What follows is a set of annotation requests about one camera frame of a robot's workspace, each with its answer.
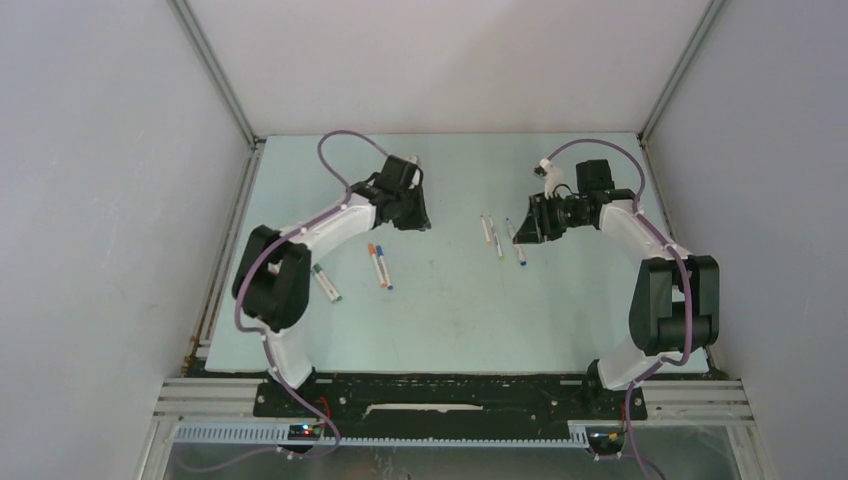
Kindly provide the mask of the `large blue marker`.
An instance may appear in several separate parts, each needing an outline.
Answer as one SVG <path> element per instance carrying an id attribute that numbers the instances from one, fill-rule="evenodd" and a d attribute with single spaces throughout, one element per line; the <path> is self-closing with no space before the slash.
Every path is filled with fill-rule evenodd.
<path id="1" fill-rule="evenodd" d="M 511 220 L 509 218 L 505 219 L 505 223 L 506 223 L 506 228 L 507 228 L 507 232 L 509 234 L 511 244 L 512 244 L 513 249 L 514 249 L 516 256 L 517 256 L 518 263 L 519 263 L 520 266 L 526 266 L 527 265 L 526 254 L 523 250 L 523 247 L 515 239 L 515 235 L 516 235 L 517 231 L 516 231 L 513 223 L 511 222 Z"/>

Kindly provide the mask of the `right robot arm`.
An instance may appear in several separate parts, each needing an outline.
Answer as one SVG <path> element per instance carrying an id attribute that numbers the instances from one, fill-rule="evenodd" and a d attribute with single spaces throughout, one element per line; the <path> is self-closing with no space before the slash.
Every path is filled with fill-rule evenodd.
<path id="1" fill-rule="evenodd" d="M 595 382 L 581 392 L 585 411 L 606 418 L 622 403 L 622 390 L 639 385 L 664 365 L 682 366 L 719 334 L 719 265 L 694 255 L 662 233 L 645 215 L 635 192 L 619 189 L 605 160 L 576 166 L 577 190 L 558 194 L 563 171 L 544 158 L 535 173 L 544 190 L 511 238 L 516 244 L 560 239 L 568 230 L 593 227 L 614 240 L 637 267 L 628 314 L 628 337 L 588 371 Z"/>

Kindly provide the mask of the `yellow pen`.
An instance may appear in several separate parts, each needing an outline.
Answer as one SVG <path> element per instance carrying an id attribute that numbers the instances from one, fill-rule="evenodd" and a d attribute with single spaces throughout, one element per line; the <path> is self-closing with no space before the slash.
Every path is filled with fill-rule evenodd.
<path id="1" fill-rule="evenodd" d="M 482 229 L 483 229 L 483 232 L 484 232 L 486 243 L 488 245 L 492 245 L 493 239 L 492 239 L 491 230 L 490 230 L 489 224 L 487 223 L 487 219 L 484 215 L 480 215 L 480 222 L 481 222 L 481 225 L 482 225 Z"/>

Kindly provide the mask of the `light green pen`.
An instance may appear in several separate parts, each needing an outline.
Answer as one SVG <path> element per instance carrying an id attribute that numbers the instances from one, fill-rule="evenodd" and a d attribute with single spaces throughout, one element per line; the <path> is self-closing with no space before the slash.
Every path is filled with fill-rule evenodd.
<path id="1" fill-rule="evenodd" d="M 494 219 L 491 215 L 488 216 L 488 225 L 492 237 L 492 243 L 495 246 L 497 256 L 500 260 L 502 260 L 504 258 L 504 253 L 498 236 L 498 232 L 496 230 Z"/>

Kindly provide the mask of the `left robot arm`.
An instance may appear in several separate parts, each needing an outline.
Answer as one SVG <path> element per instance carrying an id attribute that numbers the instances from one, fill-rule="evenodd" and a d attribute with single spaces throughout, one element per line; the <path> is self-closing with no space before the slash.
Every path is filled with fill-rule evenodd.
<path id="1" fill-rule="evenodd" d="M 310 300 L 313 268 L 346 241 L 384 224 L 399 231 L 426 231 L 423 170 L 416 156 L 390 155 L 383 168 L 350 187 L 336 204 L 289 229 L 254 228 L 232 285 L 236 317 L 257 320 L 258 333 L 275 379 L 277 402 L 292 416 L 316 403 L 302 319 Z"/>

